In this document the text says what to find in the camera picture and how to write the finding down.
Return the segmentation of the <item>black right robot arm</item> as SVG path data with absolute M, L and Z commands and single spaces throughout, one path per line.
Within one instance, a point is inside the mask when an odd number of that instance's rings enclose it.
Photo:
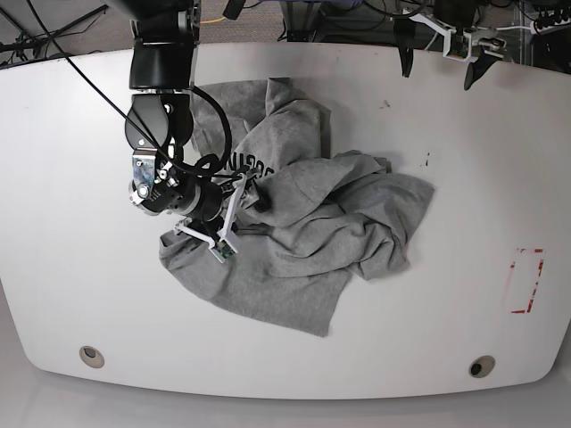
M 222 107 L 193 81 L 200 2 L 113 1 L 111 5 L 128 16 L 134 38 L 129 87 L 135 93 L 125 117 L 125 137 L 134 150 L 132 203 L 151 215 L 171 210 L 211 222 L 243 184 L 244 206 L 269 210 L 271 200 L 249 170 L 239 169 L 220 184 L 214 181 L 230 158 L 232 134 Z M 194 132 L 195 97 L 218 115 L 222 147 L 187 164 L 184 147 Z

